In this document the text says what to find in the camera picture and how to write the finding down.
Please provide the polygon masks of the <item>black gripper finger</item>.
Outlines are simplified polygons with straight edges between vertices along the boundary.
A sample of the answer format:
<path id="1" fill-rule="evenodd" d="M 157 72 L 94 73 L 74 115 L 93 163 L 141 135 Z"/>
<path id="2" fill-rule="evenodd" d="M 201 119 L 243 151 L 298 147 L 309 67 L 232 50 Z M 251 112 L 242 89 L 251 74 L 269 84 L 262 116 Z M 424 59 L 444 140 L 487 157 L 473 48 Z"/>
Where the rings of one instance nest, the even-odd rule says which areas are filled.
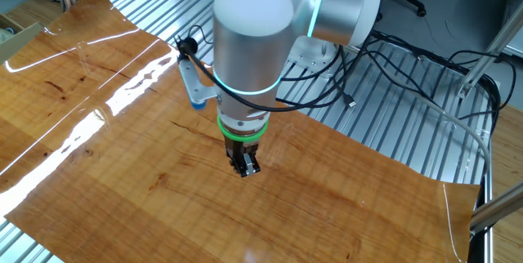
<path id="1" fill-rule="evenodd" d="M 246 153 L 244 155 L 244 161 L 245 161 L 245 165 L 246 165 L 245 173 L 247 175 L 252 175 L 261 170 L 261 168 L 259 167 L 258 161 L 256 159 L 255 153 Z"/>
<path id="2" fill-rule="evenodd" d="M 247 175 L 247 163 L 245 160 L 245 154 L 229 155 L 230 165 L 234 168 L 235 172 L 241 177 Z"/>

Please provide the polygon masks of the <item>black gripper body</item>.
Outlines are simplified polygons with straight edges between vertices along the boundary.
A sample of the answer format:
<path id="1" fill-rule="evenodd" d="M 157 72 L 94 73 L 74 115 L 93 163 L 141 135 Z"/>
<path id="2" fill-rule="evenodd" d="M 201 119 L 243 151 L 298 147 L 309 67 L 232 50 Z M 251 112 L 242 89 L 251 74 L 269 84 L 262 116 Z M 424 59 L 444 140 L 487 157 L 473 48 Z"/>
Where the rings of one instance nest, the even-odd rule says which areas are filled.
<path id="1" fill-rule="evenodd" d="M 245 155 L 249 156 L 251 161 L 256 160 L 258 140 L 237 140 L 225 136 L 225 145 L 226 156 L 231 160 L 238 161 Z"/>

